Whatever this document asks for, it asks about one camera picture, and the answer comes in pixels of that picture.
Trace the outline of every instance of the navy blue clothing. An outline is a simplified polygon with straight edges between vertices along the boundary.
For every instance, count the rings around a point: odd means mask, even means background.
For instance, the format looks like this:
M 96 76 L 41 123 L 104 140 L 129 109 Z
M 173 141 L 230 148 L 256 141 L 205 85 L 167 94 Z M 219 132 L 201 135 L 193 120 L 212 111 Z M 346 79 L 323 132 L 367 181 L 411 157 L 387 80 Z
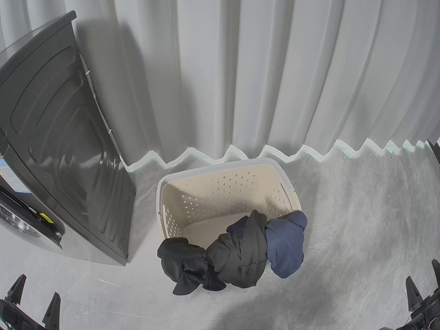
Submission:
M 267 259 L 280 278 L 289 277 L 301 266 L 306 226 L 307 218 L 299 210 L 266 223 Z

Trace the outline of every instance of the black clothing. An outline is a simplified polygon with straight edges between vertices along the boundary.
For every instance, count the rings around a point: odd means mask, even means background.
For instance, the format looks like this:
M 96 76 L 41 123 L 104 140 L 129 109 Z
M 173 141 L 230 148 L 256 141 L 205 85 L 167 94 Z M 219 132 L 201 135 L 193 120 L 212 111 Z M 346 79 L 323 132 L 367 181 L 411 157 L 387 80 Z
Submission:
M 242 230 L 221 234 L 206 250 L 217 277 L 242 289 L 255 286 L 267 261 L 266 216 L 253 210 Z
M 206 251 L 198 245 L 190 245 L 185 238 L 165 239 L 157 249 L 157 256 L 162 259 L 165 274 L 177 283 L 173 290 L 175 295 L 190 294 L 199 284 L 210 291 L 226 287 L 206 262 Z

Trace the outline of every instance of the curtain fold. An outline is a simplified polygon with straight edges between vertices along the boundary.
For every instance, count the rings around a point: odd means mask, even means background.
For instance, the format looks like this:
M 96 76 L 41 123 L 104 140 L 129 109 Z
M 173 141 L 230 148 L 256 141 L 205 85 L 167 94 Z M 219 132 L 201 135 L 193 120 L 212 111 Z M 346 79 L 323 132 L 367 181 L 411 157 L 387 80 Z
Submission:
M 0 50 L 70 10 L 127 164 L 440 136 L 439 0 L 0 0 Z

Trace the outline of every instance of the gray washing machine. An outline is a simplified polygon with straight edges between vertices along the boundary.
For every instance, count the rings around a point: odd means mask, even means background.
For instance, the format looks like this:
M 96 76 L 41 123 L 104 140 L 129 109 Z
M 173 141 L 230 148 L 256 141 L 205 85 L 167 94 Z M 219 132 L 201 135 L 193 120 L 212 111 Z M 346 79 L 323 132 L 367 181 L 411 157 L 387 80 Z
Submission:
M 125 265 L 135 186 L 88 85 L 75 18 L 60 16 L 0 53 L 0 229 Z

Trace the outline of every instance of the beige laundry basket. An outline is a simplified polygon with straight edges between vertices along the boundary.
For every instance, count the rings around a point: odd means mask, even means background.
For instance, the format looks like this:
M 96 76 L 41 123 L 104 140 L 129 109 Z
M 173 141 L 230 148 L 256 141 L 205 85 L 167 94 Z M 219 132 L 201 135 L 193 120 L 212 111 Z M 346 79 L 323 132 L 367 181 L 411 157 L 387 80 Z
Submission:
M 157 186 L 156 208 L 163 239 L 186 237 L 207 248 L 254 209 L 270 220 L 301 205 L 281 166 L 258 158 L 167 175 Z

